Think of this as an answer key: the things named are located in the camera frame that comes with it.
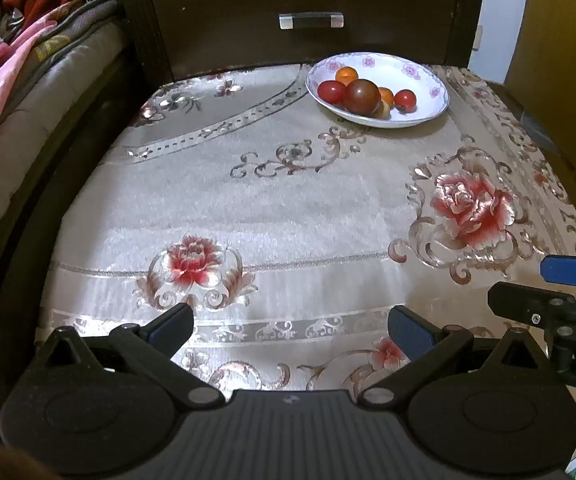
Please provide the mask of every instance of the ribbed gray panel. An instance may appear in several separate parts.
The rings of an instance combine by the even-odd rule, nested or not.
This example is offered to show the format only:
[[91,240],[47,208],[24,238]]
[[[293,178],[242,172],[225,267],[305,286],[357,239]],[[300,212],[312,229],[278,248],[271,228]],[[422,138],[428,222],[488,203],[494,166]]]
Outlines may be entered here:
[[114,478],[185,479],[481,480],[426,456],[395,415],[359,409],[339,391],[237,392],[221,410],[189,415],[158,456]]

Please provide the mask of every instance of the white wall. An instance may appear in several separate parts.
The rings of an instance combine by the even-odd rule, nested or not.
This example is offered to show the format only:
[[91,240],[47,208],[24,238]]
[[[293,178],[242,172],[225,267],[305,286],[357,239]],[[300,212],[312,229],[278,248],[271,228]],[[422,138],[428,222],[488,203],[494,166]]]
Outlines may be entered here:
[[484,79],[503,83],[513,58],[526,0],[484,0],[479,16],[481,47],[473,51],[469,68]]

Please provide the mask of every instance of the floral tablecloth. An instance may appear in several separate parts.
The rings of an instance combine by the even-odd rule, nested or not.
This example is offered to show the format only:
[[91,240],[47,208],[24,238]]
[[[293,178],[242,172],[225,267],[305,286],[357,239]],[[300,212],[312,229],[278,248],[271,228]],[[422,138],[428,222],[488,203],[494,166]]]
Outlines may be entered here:
[[185,300],[196,327],[174,361],[226,394],[356,396],[407,361],[386,333],[393,304],[499,337],[511,323],[488,288],[548,286],[543,254],[576,254],[566,191],[472,72],[430,67],[448,112],[376,131],[316,104],[308,69],[152,95],[63,219],[39,338],[105,334]]

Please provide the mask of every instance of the plate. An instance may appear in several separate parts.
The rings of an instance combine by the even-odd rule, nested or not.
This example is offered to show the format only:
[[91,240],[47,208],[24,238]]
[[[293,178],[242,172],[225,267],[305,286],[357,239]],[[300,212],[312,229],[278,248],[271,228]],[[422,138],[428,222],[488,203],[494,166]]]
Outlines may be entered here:
[[[335,78],[342,66],[351,66],[359,78],[368,79],[377,86],[390,88],[393,94],[400,90],[412,90],[417,95],[417,109],[402,114],[396,108],[390,111],[389,119],[374,119],[351,114],[344,108],[326,103],[317,95],[320,83]],[[444,83],[423,65],[398,56],[377,52],[350,52],[337,54],[319,61],[306,76],[310,95],[320,105],[353,123],[373,128],[407,128],[439,117],[448,107],[448,91]]]

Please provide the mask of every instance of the drawer handle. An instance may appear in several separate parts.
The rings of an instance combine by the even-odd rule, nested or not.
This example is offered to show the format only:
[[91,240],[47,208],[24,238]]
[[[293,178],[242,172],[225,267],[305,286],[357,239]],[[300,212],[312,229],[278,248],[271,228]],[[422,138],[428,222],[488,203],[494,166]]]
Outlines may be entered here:
[[281,30],[292,28],[342,28],[343,13],[341,12],[295,12],[279,14]]

